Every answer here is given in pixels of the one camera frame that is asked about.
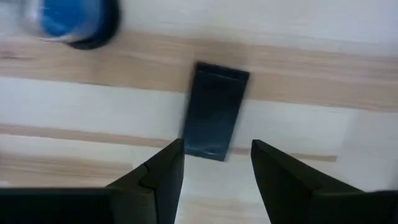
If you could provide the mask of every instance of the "wood grain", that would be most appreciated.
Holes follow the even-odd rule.
[[[197,60],[250,71],[250,99],[398,111],[398,57],[131,31],[91,52],[28,37],[3,40],[0,75],[185,92]]]
[[[91,141],[113,144],[125,144],[130,146],[149,146],[163,148],[172,141],[166,139],[141,138],[137,136],[126,136],[118,134],[91,133],[86,131],[65,130],[57,128],[42,128],[33,126],[19,126],[14,124],[0,123],[0,134],[10,134],[15,136],[32,136],[42,138],[67,139],[77,141]],[[237,147],[231,150],[233,154],[249,155],[249,148]],[[320,156],[302,153],[290,153],[297,159],[307,159],[311,161],[336,162],[337,156]]]

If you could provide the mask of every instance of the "black plastic piece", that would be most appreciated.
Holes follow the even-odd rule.
[[[272,224],[397,224],[398,192],[366,193],[253,140],[256,182]]]
[[[104,2],[104,19],[101,28],[93,37],[68,43],[79,50],[92,50],[106,45],[118,32],[121,21],[119,0],[101,0]]]
[[[225,160],[249,75],[197,63],[183,129],[187,154]]]
[[[1,189],[0,223],[173,224],[183,163],[178,139],[102,189]]]

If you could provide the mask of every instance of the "wooden surface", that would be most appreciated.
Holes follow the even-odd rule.
[[[121,32],[92,52],[20,36],[1,41],[0,75],[186,92],[197,60],[252,73],[246,97],[398,111],[398,57]]]

